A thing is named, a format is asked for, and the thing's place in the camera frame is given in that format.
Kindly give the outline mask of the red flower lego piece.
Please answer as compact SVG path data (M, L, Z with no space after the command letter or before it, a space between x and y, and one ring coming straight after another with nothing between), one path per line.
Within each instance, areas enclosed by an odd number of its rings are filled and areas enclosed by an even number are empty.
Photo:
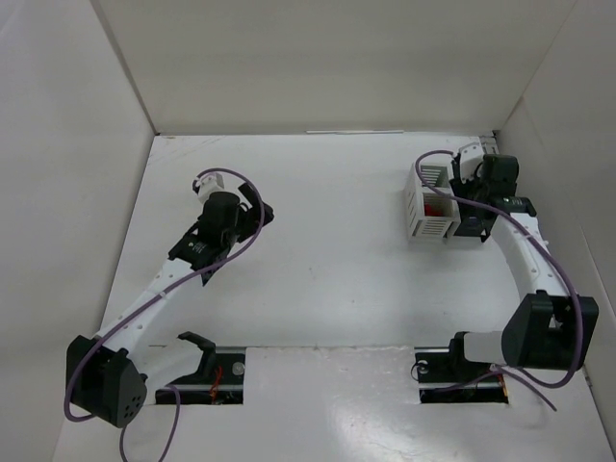
M426 217L444 217L446 215L442 207L429 203L424 204L423 212Z

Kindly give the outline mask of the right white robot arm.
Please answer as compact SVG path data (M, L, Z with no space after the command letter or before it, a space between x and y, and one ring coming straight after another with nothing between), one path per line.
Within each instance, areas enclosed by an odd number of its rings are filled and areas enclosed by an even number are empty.
M551 256L532 202L518 196L519 163L486 154L473 175L451 161L449 184L461 212L458 237L493 240L513 275L520 304L500 334L499 363L516 369L578 371L599 317L597 302L577 293Z

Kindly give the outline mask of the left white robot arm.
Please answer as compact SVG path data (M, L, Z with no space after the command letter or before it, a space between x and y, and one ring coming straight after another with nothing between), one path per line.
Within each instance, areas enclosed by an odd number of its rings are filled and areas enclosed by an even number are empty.
M169 251L147 289L92 337L66 350L64 406L88 418L126 427L157 391L173 381L207 378L217 367L216 345L179 320L213 275L247 249L273 210L248 181L236 192L196 187L201 215Z

